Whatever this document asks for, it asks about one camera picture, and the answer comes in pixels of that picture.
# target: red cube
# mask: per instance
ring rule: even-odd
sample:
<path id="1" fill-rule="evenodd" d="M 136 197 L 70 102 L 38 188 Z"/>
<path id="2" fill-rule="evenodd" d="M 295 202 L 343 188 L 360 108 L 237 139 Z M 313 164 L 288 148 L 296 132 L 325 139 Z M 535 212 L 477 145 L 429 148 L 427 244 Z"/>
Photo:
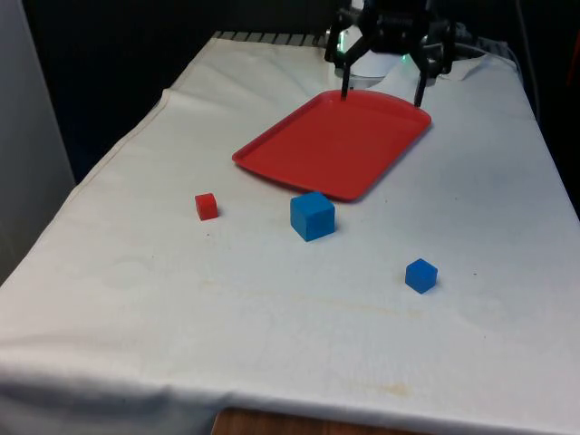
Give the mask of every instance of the red cube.
<path id="1" fill-rule="evenodd" d="M 197 195 L 196 208 L 198 209 L 199 219 L 201 220 L 218 217 L 218 204 L 216 204 L 213 193 Z"/>

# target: blue cube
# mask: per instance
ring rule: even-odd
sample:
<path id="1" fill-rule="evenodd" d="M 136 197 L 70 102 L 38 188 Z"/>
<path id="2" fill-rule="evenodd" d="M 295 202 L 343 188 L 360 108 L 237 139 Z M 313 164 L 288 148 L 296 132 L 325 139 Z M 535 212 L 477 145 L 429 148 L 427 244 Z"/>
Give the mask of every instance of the blue cube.
<path id="1" fill-rule="evenodd" d="M 334 204 L 319 192 L 292 198 L 290 223 L 306 242 L 331 234 L 334 232 Z"/>
<path id="2" fill-rule="evenodd" d="M 407 266 L 405 284 L 421 294 L 432 288 L 437 282 L 437 267 L 430 265 L 422 258 Z"/>

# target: large blue cube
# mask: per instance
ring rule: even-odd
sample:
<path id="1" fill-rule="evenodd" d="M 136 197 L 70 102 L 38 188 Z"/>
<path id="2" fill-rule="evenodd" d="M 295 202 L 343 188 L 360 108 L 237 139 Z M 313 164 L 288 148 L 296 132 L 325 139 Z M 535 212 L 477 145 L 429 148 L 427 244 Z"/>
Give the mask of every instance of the large blue cube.
<path id="1" fill-rule="evenodd" d="M 334 204 L 319 192 L 292 198 L 290 223 L 306 242 L 331 234 L 334 232 Z"/>
<path id="2" fill-rule="evenodd" d="M 422 258 L 407 266 L 405 284 L 421 294 L 437 283 L 437 267 L 430 265 Z"/>

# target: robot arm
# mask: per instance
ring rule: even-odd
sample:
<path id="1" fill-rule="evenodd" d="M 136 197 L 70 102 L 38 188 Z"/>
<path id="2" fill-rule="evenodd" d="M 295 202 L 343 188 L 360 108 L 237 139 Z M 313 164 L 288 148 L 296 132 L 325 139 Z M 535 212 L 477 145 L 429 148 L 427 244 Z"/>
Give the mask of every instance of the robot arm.
<path id="1" fill-rule="evenodd" d="M 362 36 L 346 53 L 340 53 L 339 34 L 352 25 L 361 29 Z M 428 57 L 424 50 L 429 36 L 441 41 L 440 51 L 434 58 Z M 324 59 L 343 68 L 343 99 L 348 93 L 351 66 L 369 50 L 411 56 L 420 71 L 414 101 L 420 107 L 427 80 L 451 71 L 455 58 L 455 24 L 436 20 L 428 0 L 365 0 L 362 10 L 339 10 L 330 29 Z"/>

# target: white wall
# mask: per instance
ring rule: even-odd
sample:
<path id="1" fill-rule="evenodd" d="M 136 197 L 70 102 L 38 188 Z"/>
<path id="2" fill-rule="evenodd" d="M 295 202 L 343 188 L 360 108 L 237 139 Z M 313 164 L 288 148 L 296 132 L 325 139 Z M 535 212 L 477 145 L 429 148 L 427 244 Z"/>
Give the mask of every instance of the white wall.
<path id="1" fill-rule="evenodd" d="M 20 0 L 0 0 L 0 284 L 73 188 Z"/>

